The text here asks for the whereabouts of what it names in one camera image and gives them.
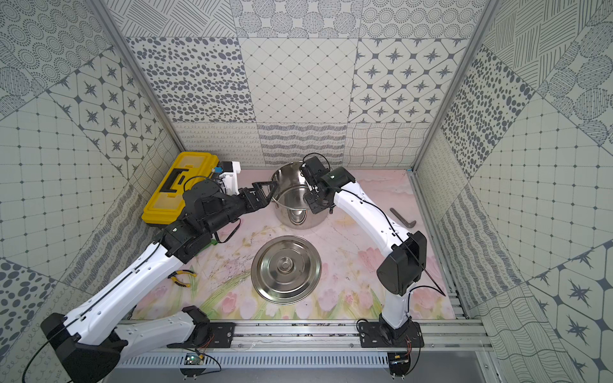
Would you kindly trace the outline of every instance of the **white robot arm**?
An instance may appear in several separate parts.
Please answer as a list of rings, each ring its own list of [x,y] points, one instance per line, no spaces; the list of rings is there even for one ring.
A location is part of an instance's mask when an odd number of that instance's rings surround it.
[[[344,168],[332,172],[326,169],[324,174],[314,160],[321,165],[314,157],[303,169],[313,188],[305,200],[314,213],[326,214],[324,210],[334,206],[343,209],[387,256],[378,269],[378,278],[387,289],[382,319],[389,328],[388,337],[400,336],[408,319],[408,288],[419,280],[425,267],[425,238],[419,232],[406,233],[390,221]],[[276,183],[254,183],[253,188],[238,189],[239,171],[238,163],[230,167],[226,163],[218,177],[226,193],[210,179],[194,184],[183,194],[186,208],[180,217],[132,265],[87,302],[67,314],[51,314],[41,323],[75,383],[100,381],[120,361],[158,347],[200,347],[211,340],[211,323],[195,306],[145,324],[118,323],[153,287],[208,245],[219,229],[270,203]],[[268,195],[263,186],[269,186]],[[216,339],[212,347],[223,346],[223,342],[229,346],[231,338]]]

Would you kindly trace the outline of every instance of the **yellow-handled pliers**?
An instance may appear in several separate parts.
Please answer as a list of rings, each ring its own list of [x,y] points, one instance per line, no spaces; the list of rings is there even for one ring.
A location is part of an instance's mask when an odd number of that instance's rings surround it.
[[[181,287],[191,287],[191,285],[189,283],[183,283],[183,282],[179,281],[177,279],[177,275],[179,275],[179,274],[191,275],[194,278],[198,276],[198,274],[196,274],[195,272],[193,272],[191,270],[177,270],[177,271],[173,271],[172,274],[168,275],[168,278],[171,279],[176,285],[181,286]]]

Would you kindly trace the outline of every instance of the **wall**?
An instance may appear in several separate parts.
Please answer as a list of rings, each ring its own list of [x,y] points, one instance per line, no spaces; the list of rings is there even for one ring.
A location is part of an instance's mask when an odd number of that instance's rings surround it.
[[[82,0],[0,7],[0,381],[40,322],[114,278],[154,234],[140,215],[177,147]],[[46,347],[28,381],[69,380]]]
[[[509,382],[613,379],[612,10],[504,1],[417,170]]]
[[[485,0],[106,3],[188,150],[407,169]]]

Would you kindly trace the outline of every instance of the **floral tablecloth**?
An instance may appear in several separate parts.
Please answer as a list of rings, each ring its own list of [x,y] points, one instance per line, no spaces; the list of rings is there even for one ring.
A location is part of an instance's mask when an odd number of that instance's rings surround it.
[[[384,211],[394,207],[408,221],[417,220],[412,231],[426,237],[423,219],[406,172],[402,170],[353,170],[368,196]],[[244,170],[240,186],[266,181],[271,170]],[[222,240],[234,225],[219,233]],[[293,305],[275,305],[261,298],[251,282],[251,263],[257,251],[272,238],[297,235],[315,246],[322,262],[319,283],[313,293]],[[426,269],[444,287],[435,255],[428,244]],[[165,279],[153,289],[132,314],[133,319],[157,319],[185,306],[196,305],[211,319],[375,319],[385,305],[384,288],[376,269],[384,257],[358,224],[340,209],[309,230],[282,225],[273,207],[242,217],[237,233],[224,244],[203,250],[185,269],[197,277],[180,276],[191,283],[180,287]],[[419,284],[434,286],[423,273]],[[411,297],[411,315],[416,319],[455,319],[451,301],[432,289],[418,289]]]

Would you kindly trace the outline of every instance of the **toolbox handle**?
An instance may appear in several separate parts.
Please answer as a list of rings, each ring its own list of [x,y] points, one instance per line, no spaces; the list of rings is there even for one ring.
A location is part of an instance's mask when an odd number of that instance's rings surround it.
[[[189,169],[181,169],[181,168],[174,168],[172,169],[172,171],[170,172],[170,175],[168,176],[168,178],[166,179],[166,182],[164,182],[164,184],[162,185],[162,188],[159,190],[160,192],[164,192],[164,193],[176,193],[177,190],[172,189],[172,184],[175,183],[175,180],[177,179],[177,177],[183,173],[183,172],[187,172]]]

